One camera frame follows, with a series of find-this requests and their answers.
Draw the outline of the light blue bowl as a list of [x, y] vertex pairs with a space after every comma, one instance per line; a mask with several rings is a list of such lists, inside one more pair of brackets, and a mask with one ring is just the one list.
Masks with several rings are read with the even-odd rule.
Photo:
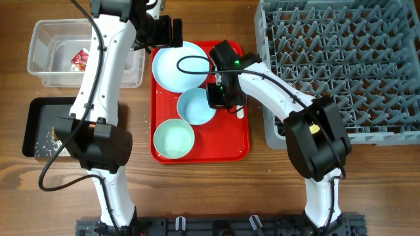
[[204, 125], [216, 114], [216, 109], [209, 106], [204, 88], [191, 88], [183, 92], [177, 102], [177, 111], [180, 118], [190, 125]]

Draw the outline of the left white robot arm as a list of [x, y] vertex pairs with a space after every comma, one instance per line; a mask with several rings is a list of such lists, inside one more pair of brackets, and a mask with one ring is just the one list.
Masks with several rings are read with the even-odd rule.
[[79, 93], [54, 131], [61, 149], [79, 161], [96, 188], [100, 218], [78, 235], [143, 235], [130, 198], [125, 166], [132, 134], [119, 127], [119, 92], [131, 51], [182, 45], [182, 22], [161, 15], [163, 1], [91, 1], [85, 16], [91, 46]]

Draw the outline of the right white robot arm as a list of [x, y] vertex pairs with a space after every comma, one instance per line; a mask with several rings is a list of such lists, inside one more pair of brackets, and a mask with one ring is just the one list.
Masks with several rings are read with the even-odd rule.
[[315, 98], [278, 77], [253, 53], [240, 56], [227, 40], [209, 52], [216, 82], [207, 86], [211, 108], [237, 112], [247, 96], [258, 100], [283, 124], [289, 159], [304, 178], [304, 213], [318, 233], [328, 234], [341, 216], [338, 183], [351, 152], [337, 103]]

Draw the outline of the red snack wrapper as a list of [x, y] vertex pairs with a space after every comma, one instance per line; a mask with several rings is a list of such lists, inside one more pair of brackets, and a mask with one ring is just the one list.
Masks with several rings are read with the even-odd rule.
[[89, 51], [82, 48], [71, 60], [71, 72], [84, 72], [87, 66]]

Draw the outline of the light green bowl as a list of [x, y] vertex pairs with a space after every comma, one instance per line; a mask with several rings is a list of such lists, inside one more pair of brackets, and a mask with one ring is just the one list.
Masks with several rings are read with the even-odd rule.
[[180, 159], [190, 153], [195, 143], [194, 130], [182, 119], [168, 119], [154, 132], [156, 151], [168, 159]]

